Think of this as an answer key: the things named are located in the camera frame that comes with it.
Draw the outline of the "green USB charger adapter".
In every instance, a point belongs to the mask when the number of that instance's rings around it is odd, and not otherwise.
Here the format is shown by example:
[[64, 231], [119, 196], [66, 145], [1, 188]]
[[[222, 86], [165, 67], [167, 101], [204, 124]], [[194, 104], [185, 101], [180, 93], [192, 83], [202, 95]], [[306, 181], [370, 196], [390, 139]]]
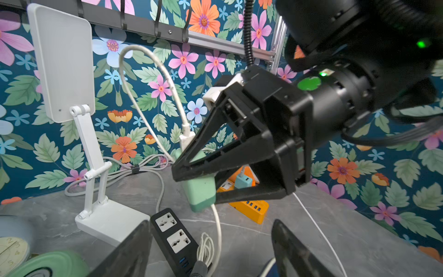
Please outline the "green USB charger adapter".
[[[183, 148], [177, 149], [173, 157], [176, 161], [182, 156]], [[199, 151], [192, 159], [192, 162], [206, 158], [204, 151]], [[182, 181], [184, 194], [193, 212], [202, 212], [211, 208], [216, 202], [216, 182], [215, 174], [201, 175], [197, 178]]]

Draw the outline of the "teal USB charger adapter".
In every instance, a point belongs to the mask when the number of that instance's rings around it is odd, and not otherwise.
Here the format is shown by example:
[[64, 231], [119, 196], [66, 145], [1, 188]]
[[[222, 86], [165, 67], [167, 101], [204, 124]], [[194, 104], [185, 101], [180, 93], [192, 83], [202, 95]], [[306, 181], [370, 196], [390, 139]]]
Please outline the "teal USB charger adapter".
[[251, 177], [244, 174], [239, 174], [236, 176], [235, 179], [235, 188], [236, 189], [250, 188], [253, 185], [253, 181], [254, 179], [252, 179]]

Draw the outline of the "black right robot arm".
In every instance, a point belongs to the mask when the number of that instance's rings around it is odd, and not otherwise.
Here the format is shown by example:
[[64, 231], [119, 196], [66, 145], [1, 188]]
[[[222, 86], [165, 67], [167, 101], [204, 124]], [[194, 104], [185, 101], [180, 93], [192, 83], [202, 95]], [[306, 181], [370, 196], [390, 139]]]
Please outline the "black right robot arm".
[[443, 57], [436, 1], [276, 1], [288, 28], [285, 59], [303, 78], [288, 83], [253, 63], [251, 17], [243, 26], [248, 67], [223, 77], [208, 118], [172, 167], [176, 182], [224, 183], [243, 165], [256, 187], [216, 195], [216, 203], [276, 200], [310, 181], [311, 155], [331, 137], [387, 147], [429, 136], [442, 114], [412, 117], [429, 105], [430, 74]]

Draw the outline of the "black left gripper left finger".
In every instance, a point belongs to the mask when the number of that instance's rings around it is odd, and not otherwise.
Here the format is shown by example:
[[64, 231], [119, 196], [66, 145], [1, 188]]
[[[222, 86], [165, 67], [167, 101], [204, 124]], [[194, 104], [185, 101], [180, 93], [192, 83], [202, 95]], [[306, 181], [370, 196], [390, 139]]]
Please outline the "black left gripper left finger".
[[90, 277], [143, 277], [151, 244], [151, 224], [144, 220], [88, 275]]

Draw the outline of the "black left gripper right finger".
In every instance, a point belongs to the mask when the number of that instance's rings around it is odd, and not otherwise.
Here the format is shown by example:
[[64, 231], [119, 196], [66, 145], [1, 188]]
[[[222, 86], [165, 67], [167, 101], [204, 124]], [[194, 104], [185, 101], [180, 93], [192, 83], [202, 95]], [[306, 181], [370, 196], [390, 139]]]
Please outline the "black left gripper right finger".
[[271, 231], [280, 277], [334, 277], [334, 274], [279, 219]]

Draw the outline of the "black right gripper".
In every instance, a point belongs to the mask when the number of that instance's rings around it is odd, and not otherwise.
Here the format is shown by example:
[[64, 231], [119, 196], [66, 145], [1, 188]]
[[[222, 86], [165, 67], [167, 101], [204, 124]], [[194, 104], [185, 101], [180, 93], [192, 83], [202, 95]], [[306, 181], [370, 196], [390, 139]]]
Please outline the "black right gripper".
[[[216, 174], [227, 180], [249, 165], [260, 181], [256, 187], [216, 194], [215, 204], [279, 200], [309, 181], [313, 149], [313, 99], [264, 69], [253, 66], [244, 83], [225, 88], [200, 131], [172, 168], [175, 181]], [[206, 143], [226, 123], [237, 139], [198, 158]]]

